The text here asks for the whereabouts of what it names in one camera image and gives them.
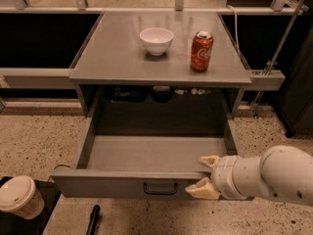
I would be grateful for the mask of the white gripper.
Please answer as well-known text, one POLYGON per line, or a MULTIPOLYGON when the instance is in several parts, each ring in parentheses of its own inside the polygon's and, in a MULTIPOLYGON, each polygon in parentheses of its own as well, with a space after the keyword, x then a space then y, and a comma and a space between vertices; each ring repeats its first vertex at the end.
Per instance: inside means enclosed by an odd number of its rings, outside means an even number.
POLYGON ((201 165, 212 168, 210 179, 205 177, 196 184, 188 186, 185 191, 196 199, 218 200, 221 196, 227 200, 245 200, 235 181, 240 179, 235 172, 243 169, 246 163, 240 156, 204 156, 200 157, 201 165))

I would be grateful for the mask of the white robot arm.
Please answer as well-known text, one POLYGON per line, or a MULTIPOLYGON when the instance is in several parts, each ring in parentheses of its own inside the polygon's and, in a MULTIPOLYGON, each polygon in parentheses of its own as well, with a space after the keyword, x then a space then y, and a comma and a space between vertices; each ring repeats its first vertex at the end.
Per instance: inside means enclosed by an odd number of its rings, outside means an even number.
POLYGON ((274 146, 260 157, 206 156, 209 177, 186 188, 197 199, 267 201, 313 205, 313 156, 292 146, 274 146))

